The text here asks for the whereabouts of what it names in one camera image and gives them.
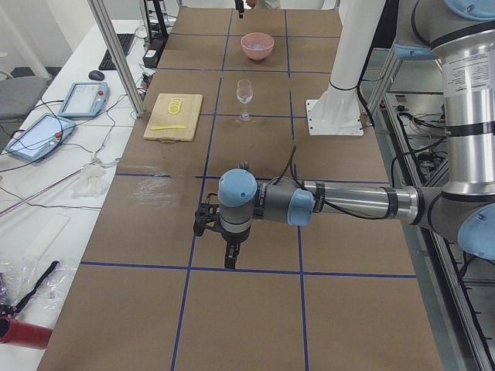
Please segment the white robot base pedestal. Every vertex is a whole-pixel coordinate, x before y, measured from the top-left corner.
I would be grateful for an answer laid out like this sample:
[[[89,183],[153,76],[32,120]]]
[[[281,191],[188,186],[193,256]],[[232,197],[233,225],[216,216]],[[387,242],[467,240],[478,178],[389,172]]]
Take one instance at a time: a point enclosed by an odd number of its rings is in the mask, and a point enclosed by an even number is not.
[[[360,76],[386,1],[351,1],[347,6],[329,85],[306,101],[312,136],[362,136],[358,93]]]

